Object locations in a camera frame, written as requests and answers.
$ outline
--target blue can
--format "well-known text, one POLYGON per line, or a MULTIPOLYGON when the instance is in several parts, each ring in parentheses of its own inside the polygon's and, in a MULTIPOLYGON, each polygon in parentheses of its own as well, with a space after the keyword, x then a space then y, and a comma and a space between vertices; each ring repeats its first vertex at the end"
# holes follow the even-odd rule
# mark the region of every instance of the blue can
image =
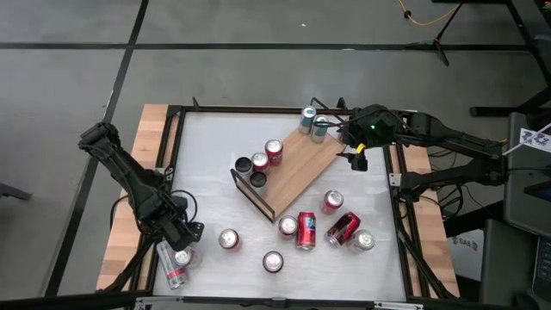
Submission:
POLYGON ((312 129, 313 119, 316 117, 316 108, 307 106, 302 109, 300 114, 299 131, 303 134, 309 134, 312 129))
MULTIPOLYGON (((325 116, 317 116, 315 118, 315 121, 327 121, 327 118, 325 116)), ((316 143, 322 143, 325 138, 325 134, 327 133, 327 127, 318 127, 316 125, 312 125, 312 141, 316 143)))

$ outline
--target sticker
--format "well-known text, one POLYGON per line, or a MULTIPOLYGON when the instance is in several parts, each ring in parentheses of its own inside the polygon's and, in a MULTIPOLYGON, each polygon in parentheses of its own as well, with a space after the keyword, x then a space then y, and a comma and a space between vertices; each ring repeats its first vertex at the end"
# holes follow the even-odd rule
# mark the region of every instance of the sticker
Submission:
POLYGON ((537 133, 532 130, 520 129, 520 141, 526 141, 530 139, 534 134, 537 134, 532 140, 525 142, 525 146, 532 146, 538 150, 545 152, 551 152, 551 136, 545 133, 537 133))

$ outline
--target black cable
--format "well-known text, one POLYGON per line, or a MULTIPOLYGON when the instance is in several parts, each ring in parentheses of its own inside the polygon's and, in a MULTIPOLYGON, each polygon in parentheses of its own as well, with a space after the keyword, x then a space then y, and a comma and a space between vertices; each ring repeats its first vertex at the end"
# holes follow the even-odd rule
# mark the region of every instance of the black cable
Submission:
POLYGON ((174 194, 174 193, 185 193, 185 194, 188 194, 191 199, 193 200, 193 203, 195 204, 195 211, 193 212, 193 216, 191 217, 191 220, 189 220, 189 222, 193 222, 193 220, 195 220, 195 217, 197 216, 197 200, 195 199, 195 196, 193 196, 191 193, 189 193, 187 190, 183 190, 183 189, 177 189, 177 190, 173 190, 171 192, 171 194, 174 194))
POLYGON ((110 217, 110 220, 109 220, 109 229, 110 228, 113 228, 113 219, 115 218, 115 208, 117 207, 117 205, 119 204, 119 202, 121 202, 123 199, 125 198, 128 198, 128 195, 124 195, 123 197, 117 199, 114 203, 113 203, 113 206, 111 207, 111 217, 110 217))

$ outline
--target yellow cable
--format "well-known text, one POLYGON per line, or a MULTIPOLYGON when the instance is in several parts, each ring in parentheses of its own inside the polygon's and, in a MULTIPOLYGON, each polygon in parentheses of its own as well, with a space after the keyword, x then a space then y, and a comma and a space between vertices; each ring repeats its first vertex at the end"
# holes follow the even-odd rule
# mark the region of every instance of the yellow cable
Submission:
MULTIPOLYGON (((402 7, 402 10, 404 11, 404 13, 407 11, 406 9, 406 6, 404 5, 404 3, 402 2, 402 0, 398 0, 399 1, 399 5, 402 7)), ((435 22, 439 22, 441 21, 442 19, 446 18, 448 15, 452 14, 457 8, 459 8, 460 4, 457 4, 453 9, 451 9, 450 11, 448 11, 448 13, 438 17, 436 20, 432 21, 432 22, 418 22, 416 20, 414 20, 412 18, 411 15, 409 15, 407 18, 410 19, 410 21, 412 21, 414 24, 418 25, 418 26, 429 26, 435 22)))

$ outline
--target wooden plank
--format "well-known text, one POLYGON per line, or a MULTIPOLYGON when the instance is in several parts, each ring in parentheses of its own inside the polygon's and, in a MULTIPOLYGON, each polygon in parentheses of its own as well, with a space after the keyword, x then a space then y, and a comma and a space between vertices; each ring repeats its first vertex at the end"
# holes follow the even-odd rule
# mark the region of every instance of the wooden plank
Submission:
MULTIPOLYGON (((146 104, 142 110, 131 155, 145 168, 155 168, 167 108, 167 104, 146 104)), ((132 209, 127 201, 122 201, 115 212, 96 288, 105 288, 113 282, 132 259, 138 248, 138 241, 139 231, 132 209)))

